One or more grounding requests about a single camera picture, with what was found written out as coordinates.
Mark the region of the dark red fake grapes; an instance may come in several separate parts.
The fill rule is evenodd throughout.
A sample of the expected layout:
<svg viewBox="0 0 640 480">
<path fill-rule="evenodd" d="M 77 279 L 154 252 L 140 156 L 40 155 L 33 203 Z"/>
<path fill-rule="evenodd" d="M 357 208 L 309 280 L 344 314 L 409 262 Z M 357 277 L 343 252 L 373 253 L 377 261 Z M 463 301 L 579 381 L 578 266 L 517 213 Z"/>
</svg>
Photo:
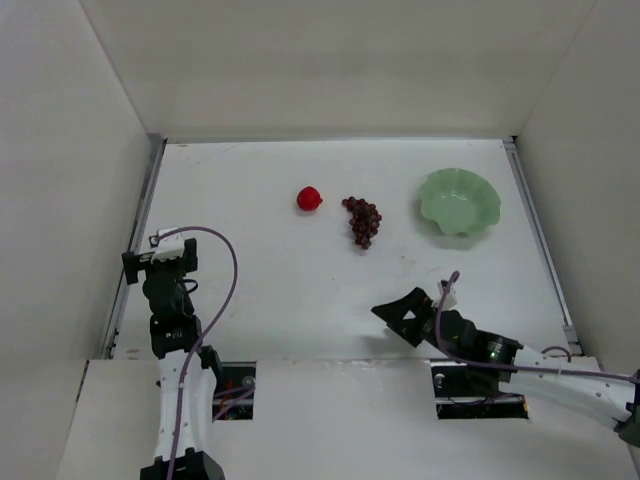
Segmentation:
<svg viewBox="0 0 640 480">
<path fill-rule="evenodd" d="M 364 198 L 353 196 L 343 199 L 342 206 L 351 214 L 349 225 L 354 244 L 368 250 L 372 245 L 372 239 L 379 233 L 382 220 L 377 206 Z"/>
</svg>

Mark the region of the red fake pomegranate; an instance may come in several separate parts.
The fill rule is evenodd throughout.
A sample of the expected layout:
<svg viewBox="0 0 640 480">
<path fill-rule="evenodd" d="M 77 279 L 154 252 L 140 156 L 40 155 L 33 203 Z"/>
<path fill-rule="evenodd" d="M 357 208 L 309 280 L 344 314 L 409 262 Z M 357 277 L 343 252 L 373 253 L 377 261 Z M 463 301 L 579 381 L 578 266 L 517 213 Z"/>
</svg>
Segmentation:
<svg viewBox="0 0 640 480">
<path fill-rule="evenodd" d="M 312 186 L 301 189 L 296 197 L 297 207 L 303 212 L 314 212 L 322 203 L 320 192 Z"/>
</svg>

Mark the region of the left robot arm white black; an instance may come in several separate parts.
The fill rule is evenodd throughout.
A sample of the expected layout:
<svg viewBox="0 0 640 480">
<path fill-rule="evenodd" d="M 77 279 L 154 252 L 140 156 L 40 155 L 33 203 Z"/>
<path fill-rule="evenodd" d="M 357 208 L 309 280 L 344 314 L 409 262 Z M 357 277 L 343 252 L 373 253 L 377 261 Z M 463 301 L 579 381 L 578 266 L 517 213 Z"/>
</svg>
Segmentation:
<svg viewBox="0 0 640 480">
<path fill-rule="evenodd" d="M 160 230 L 152 250 L 122 255 L 126 282 L 145 274 L 142 292 L 151 311 L 149 332 L 160 388 L 158 438 L 141 479 L 223 479 L 222 467 L 205 452 L 206 424 L 222 375 L 216 351 L 203 344 L 187 275 L 197 270 L 197 242 Z"/>
</svg>

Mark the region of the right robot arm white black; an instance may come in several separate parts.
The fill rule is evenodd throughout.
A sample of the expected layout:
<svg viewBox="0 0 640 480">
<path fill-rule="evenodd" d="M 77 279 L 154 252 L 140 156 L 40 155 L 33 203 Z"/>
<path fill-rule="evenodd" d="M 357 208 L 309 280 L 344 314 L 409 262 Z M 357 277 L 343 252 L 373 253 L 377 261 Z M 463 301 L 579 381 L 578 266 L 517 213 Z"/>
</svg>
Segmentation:
<svg viewBox="0 0 640 480">
<path fill-rule="evenodd" d="M 457 310 L 442 308 L 415 288 L 371 312 L 406 343 L 427 343 L 459 365 L 441 382 L 444 397 L 533 397 L 562 406 L 639 445 L 639 375 L 591 371 L 575 361 L 554 358 L 514 339 L 480 330 Z"/>
</svg>

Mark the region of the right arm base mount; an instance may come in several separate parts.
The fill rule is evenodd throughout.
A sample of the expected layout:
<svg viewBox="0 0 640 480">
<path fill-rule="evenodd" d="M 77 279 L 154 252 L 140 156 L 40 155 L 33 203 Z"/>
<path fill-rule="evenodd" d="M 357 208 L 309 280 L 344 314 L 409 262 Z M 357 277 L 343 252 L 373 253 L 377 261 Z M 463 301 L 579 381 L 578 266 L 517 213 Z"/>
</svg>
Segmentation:
<svg viewBox="0 0 640 480">
<path fill-rule="evenodd" d="M 529 418 L 522 395 L 503 393 L 472 381 L 465 365 L 450 361 L 430 364 L 436 415 L 439 420 L 499 420 Z"/>
</svg>

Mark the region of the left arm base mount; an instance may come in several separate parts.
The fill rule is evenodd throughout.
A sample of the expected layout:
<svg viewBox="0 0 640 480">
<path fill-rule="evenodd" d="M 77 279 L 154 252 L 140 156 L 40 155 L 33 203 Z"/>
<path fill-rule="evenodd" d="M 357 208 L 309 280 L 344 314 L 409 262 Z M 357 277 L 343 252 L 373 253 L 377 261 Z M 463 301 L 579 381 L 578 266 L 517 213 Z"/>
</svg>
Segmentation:
<svg viewBox="0 0 640 480">
<path fill-rule="evenodd" d="M 216 386 L 212 402 L 212 415 L 219 420 L 252 420 L 254 413 L 254 393 L 240 399 L 247 391 L 255 387 L 255 362 L 224 362 L 223 381 Z"/>
</svg>

